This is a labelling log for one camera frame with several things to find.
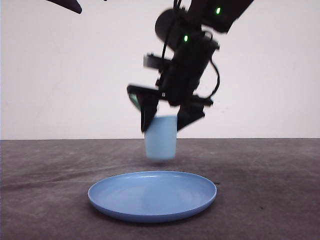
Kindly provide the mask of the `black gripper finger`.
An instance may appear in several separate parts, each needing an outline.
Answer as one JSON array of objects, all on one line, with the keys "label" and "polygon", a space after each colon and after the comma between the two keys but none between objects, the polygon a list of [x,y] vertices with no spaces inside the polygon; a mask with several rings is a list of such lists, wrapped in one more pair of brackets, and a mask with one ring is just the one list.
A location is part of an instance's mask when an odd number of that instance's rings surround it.
[{"label": "black gripper finger", "polygon": [[150,126],[157,112],[157,106],[161,98],[161,92],[154,88],[146,88],[137,85],[128,85],[127,94],[135,94],[140,105],[140,129],[145,132]]},{"label": "black gripper finger", "polygon": [[51,3],[59,5],[65,9],[73,11],[77,14],[82,13],[82,7],[77,0],[48,0]]},{"label": "black gripper finger", "polygon": [[177,113],[177,131],[203,118],[205,116],[203,110],[204,105],[201,103],[182,103]]}]

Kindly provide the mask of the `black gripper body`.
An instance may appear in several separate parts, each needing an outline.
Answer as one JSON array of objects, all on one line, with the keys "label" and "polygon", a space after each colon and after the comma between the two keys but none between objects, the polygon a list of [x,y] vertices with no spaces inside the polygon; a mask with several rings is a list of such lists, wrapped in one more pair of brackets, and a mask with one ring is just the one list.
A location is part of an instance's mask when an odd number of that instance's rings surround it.
[{"label": "black gripper body", "polygon": [[159,70],[155,85],[171,106],[178,106],[191,100],[219,48],[210,32],[198,31],[183,36],[171,60],[150,53],[143,57],[143,66]]}]

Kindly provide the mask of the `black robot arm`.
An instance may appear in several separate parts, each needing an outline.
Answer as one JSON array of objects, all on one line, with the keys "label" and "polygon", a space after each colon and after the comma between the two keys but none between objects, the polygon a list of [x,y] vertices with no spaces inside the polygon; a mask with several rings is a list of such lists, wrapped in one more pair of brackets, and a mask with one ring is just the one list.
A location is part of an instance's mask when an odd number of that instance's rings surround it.
[{"label": "black robot arm", "polygon": [[155,23],[155,33],[164,43],[163,49],[173,50],[173,58],[149,53],[143,57],[144,67],[158,70],[155,88],[128,85],[130,101],[140,111],[140,130],[145,133],[155,118],[160,100],[179,107],[179,131],[205,116],[204,107],[212,106],[211,97],[218,91],[217,82],[209,96],[200,97],[194,91],[212,56],[219,50],[213,35],[202,29],[207,26],[226,34],[251,5],[250,0],[193,0],[188,9],[175,0],[173,7],[162,12]]}]

